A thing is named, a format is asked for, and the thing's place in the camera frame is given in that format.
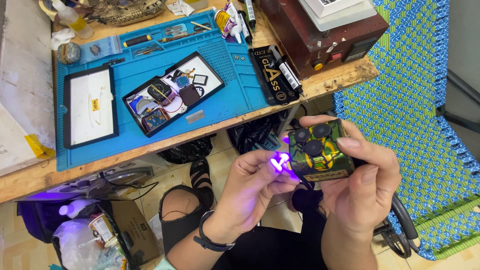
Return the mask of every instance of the white cloth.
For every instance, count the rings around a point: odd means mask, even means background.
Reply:
[[[195,11],[193,7],[185,3],[184,0],[178,0],[173,4],[167,5],[167,8],[175,14],[175,16],[190,15]]]
[[[60,45],[69,43],[75,37],[75,32],[70,28],[52,33],[52,50],[57,50]]]

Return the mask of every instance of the fingernail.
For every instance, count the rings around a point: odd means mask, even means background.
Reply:
[[[372,166],[372,168],[362,174],[361,182],[363,184],[368,184],[368,183],[371,183],[372,181],[375,181],[375,178],[377,176],[378,166],[371,165],[371,164],[367,166]]]
[[[360,146],[360,143],[353,138],[340,137],[336,140],[342,147],[345,148],[357,148]]]

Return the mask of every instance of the tile floor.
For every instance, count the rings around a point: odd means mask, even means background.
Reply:
[[[305,107],[309,115],[314,115],[323,111],[322,106],[328,102],[328,100],[315,100],[306,103]],[[303,116],[304,112],[299,109],[297,114]],[[225,184],[228,169],[238,154],[224,131],[212,138],[212,144],[214,148],[207,159],[211,168],[215,196],[218,199]],[[165,191],[182,182],[190,184],[189,169],[189,164],[171,165],[149,181],[149,183],[159,181],[159,184],[136,201],[147,220],[158,212],[158,203]],[[126,197],[134,198],[143,192],[145,191],[135,191]],[[280,194],[272,199],[262,218],[262,226],[300,232],[301,215],[287,210],[289,198],[289,194]],[[439,261],[428,261],[415,253],[406,260],[401,259],[390,250],[380,236],[374,237],[372,248],[381,270],[480,270],[480,244]],[[160,259],[147,263],[142,269],[152,270],[159,261]],[[22,218],[16,215],[16,203],[0,204],[0,270],[46,270],[51,264],[59,265],[53,246],[34,239],[27,232]]]

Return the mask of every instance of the smartwatch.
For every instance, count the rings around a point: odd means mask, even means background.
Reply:
[[[235,242],[229,243],[229,244],[214,243],[210,239],[208,239],[208,237],[205,236],[204,231],[203,231],[203,225],[204,225],[205,220],[207,218],[209,218],[213,214],[214,211],[215,211],[215,209],[211,210],[211,211],[208,211],[208,212],[205,212],[205,214],[203,214],[202,218],[200,219],[200,225],[198,226],[198,232],[200,234],[200,237],[194,236],[193,240],[195,242],[199,243],[204,249],[208,248],[208,249],[213,250],[213,251],[224,252],[224,251],[227,251],[227,250],[231,249],[235,245]]]

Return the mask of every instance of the wooden workbench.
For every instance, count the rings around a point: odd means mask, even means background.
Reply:
[[[168,0],[167,4],[172,2],[175,2],[175,0]],[[216,6],[217,8],[222,8],[225,5],[224,0],[209,0],[209,3],[210,6]],[[265,24],[263,14],[259,12],[258,9],[256,10],[255,14],[257,16],[257,25],[256,32],[253,35],[253,46],[261,47],[273,44],[275,41]],[[164,11],[157,17],[131,25],[116,27],[94,22],[90,24],[95,31],[95,34],[92,38],[80,39],[75,37],[72,39],[72,42],[83,44],[110,35],[119,35],[139,28],[167,22],[176,18],[178,17],[174,16],[165,7]],[[58,31],[61,28],[62,26],[60,25],[54,25],[53,27],[54,31]],[[336,92],[341,89],[371,80],[378,76],[378,74],[379,72],[372,62],[368,59],[368,57],[365,57],[357,61],[349,62],[342,67],[325,71],[321,74],[317,74],[303,80],[303,90],[307,100],[313,100],[323,95],[328,95],[332,92]],[[45,160],[30,167],[0,177],[0,203],[35,194],[37,192],[56,187],[70,180],[88,176],[104,169],[115,167],[121,163],[129,162],[142,155],[159,152],[175,145],[192,141],[206,135],[214,134],[219,130],[224,130],[235,125],[249,122],[256,118],[290,108],[294,105],[298,105],[300,102],[304,102],[304,100],[300,99],[286,106],[271,106],[256,110],[172,138],[157,141],[143,147],[125,151],[101,160],[93,161],[63,172],[57,172],[55,158]]]

